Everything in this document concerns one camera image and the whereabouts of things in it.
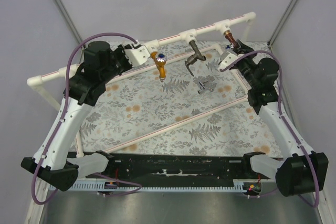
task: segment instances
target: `white wall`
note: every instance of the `white wall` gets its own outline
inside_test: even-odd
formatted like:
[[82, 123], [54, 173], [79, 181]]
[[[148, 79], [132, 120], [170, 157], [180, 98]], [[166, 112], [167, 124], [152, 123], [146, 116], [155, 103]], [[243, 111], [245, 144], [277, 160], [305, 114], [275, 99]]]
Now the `white wall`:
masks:
[[285, 73], [294, 121], [329, 159], [326, 186], [336, 206], [336, 1], [299, 0], [273, 52]]
[[[32, 156], [56, 116], [26, 80], [64, 67], [76, 43], [52, 0], [0, 0], [0, 223], [23, 223]], [[53, 83], [61, 97], [63, 82]]]
[[[249, 41], [268, 41], [290, 0], [62, 0], [83, 38], [117, 31], [160, 39], [244, 13], [257, 13]], [[241, 36], [241, 26], [234, 35]], [[223, 40], [219, 32], [199, 40]]]

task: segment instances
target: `floral pattern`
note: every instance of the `floral pattern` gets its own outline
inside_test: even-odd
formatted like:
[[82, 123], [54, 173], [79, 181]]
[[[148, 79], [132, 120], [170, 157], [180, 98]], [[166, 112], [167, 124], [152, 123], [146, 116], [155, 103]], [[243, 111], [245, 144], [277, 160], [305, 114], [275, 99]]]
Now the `floral pattern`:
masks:
[[[197, 42], [199, 48], [213, 42]], [[120, 42], [111, 42], [116, 47]], [[248, 43], [256, 50], [268, 50], [266, 43]], [[160, 48], [168, 58], [191, 51], [176, 42]], [[80, 128], [85, 151], [104, 150], [134, 138], [205, 112], [245, 96], [245, 91], [227, 71], [217, 70], [217, 51], [204, 53], [207, 60], [190, 66], [192, 77], [182, 61], [165, 66], [167, 78], [159, 81], [159, 72], [145, 73], [107, 85], [107, 91]], [[152, 59], [137, 67], [152, 65]], [[213, 92], [198, 94], [198, 82], [207, 81]], [[267, 125], [248, 102], [168, 131], [122, 150], [120, 153], [242, 156], [263, 151], [281, 156]]]

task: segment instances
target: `floor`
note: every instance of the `floor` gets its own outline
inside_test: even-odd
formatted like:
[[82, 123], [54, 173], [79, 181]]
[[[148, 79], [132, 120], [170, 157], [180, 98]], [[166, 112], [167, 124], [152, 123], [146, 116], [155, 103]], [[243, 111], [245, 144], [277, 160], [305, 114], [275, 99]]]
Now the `floor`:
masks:
[[[263, 183], [265, 191], [273, 183]], [[103, 198], [90, 191], [58, 192], [40, 224], [86, 223], [257, 223], [318, 224], [317, 210], [280, 193], [247, 199], [236, 193], [137, 193]]]
[[[198, 42], [199, 48], [214, 42]], [[226, 43], [219, 42], [224, 49]], [[248, 43], [255, 50], [267, 50], [266, 43]], [[161, 48], [168, 58], [191, 51], [183, 42]], [[246, 95], [231, 72], [217, 70], [219, 53], [204, 53], [206, 62], [191, 66], [192, 77], [178, 61], [166, 66], [167, 79], [161, 83], [157, 70], [107, 85], [80, 133], [85, 151], [105, 150], [122, 145], [216, 106]], [[141, 67], [152, 65], [152, 59]], [[198, 81], [208, 81], [213, 92], [198, 94]], [[176, 130], [121, 149], [120, 153], [242, 156], [263, 151], [271, 157], [281, 153], [267, 125], [255, 114], [248, 102], [215, 113]]]

